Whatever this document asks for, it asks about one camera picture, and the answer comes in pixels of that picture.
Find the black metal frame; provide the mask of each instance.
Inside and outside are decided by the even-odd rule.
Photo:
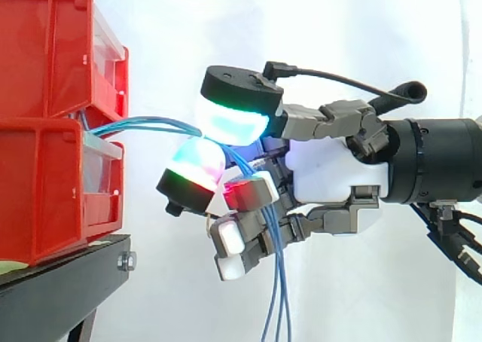
[[[117,267],[129,235],[110,235],[74,255],[0,276],[0,340],[90,339],[96,308],[129,278]]]

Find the black cap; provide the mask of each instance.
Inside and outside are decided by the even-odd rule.
[[[257,72],[226,66],[210,66],[206,70],[201,94],[217,105],[240,111],[275,115],[283,89]]]
[[[166,211],[174,216],[180,216],[183,209],[205,212],[214,197],[214,191],[207,190],[170,169],[166,169],[156,189],[168,197]]]

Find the screw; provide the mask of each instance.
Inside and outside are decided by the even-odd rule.
[[[117,258],[117,268],[123,272],[132,272],[136,269],[137,254],[136,252],[122,252]]]

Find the blue cable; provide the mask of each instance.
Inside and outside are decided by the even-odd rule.
[[[145,124],[166,124],[175,128],[171,129],[171,128],[162,128],[162,127],[150,127],[150,126],[145,126]],[[202,136],[201,131],[196,127],[193,127],[184,122],[173,120],[170,118],[158,118],[158,117],[128,118],[126,120],[117,121],[109,125],[97,127],[91,130],[91,132],[97,136],[103,136],[109,133],[122,131],[122,130],[153,130],[153,131],[163,131],[168,133],[179,133],[179,134],[185,134],[190,136]],[[223,148],[224,152],[229,154],[234,159],[234,161],[236,162],[237,166],[239,167],[239,169],[241,170],[244,176],[250,176],[255,173],[255,170],[251,167],[251,165],[249,165],[249,163],[246,160],[244,160],[237,152],[235,152],[233,149],[229,148],[226,145],[223,145],[223,144],[219,144],[219,145]],[[288,342],[291,342],[291,316],[289,312],[288,290],[287,290],[287,282],[286,282],[281,230],[279,229],[279,224],[278,224],[278,221],[276,220],[276,213],[274,211],[273,205],[264,207],[261,210],[261,213],[263,214],[263,217],[266,220],[267,229],[275,248],[275,258],[276,258],[275,275],[274,275],[274,281],[273,281],[273,293],[271,296],[270,307],[269,307],[266,322],[264,325],[261,341],[264,342],[267,336],[270,320],[273,315],[274,304],[276,302],[278,284],[280,283],[280,299],[279,299],[278,321],[276,326],[276,342],[279,340],[279,333],[280,333],[280,328],[282,324],[282,314],[283,314],[282,307],[283,306],[285,307],[285,311],[286,311],[286,320],[287,320],[287,326],[288,326]]]
[[[179,134],[182,134],[182,135],[196,136],[193,133],[190,133],[186,130],[170,129],[170,128],[167,128],[167,127],[140,126],[140,125],[124,125],[124,126],[112,127],[110,129],[98,131],[96,136],[104,136],[104,135],[108,135],[109,133],[115,133],[117,131],[124,131],[124,130],[163,131],[165,133],[179,133]]]
[[[89,123],[87,122],[87,117],[85,116],[85,110],[81,110],[80,115],[81,115],[81,123],[82,123],[82,126],[84,127],[84,130],[90,131]]]
[[[234,150],[228,149],[228,153],[233,156],[233,159],[238,165],[244,164],[247,168],[249,168],[249,174],[251,175],[254,170],[249,166],[249,164],[243,160],[241,156],[239,156]],[[279,278],[281,279],[281,297],[280,297],[280,305],[279,305],[279,314],[278,314],[278,324],[276,328],[276,341],[279,340],[279,329],[281,325],[282,319],[282,305],[285,305],[286,310],[286,320],[288,326],[288,341],[291,341],[291,314],[289,311],[289,302],[288,302],[288,291],[287,291],[287,282],[286,282],[286,273],[285,273],[285,263],[284,263],[284,256],[282,252],[282,237],[281,231],[279,229],[278,222],[276,220],[276,213],[274,211],[273,205],[269,205],[268,207],[261,210],[263,213],[263,217],[267,221],[268,231],[271,234],[273,244],[276,250],[276,264],[279,270]],[[265,325],[264,329],[267,330],[269,326],[269,319],[267,319],[267,324]]]

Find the red storage bin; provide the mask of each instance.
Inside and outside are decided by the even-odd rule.
[[[127,49],[93,0],[0,0],[0,117],[127,116]]]
[[[0,118],[0,260],[35,265],[119,229],[123,152],[72,119]]]

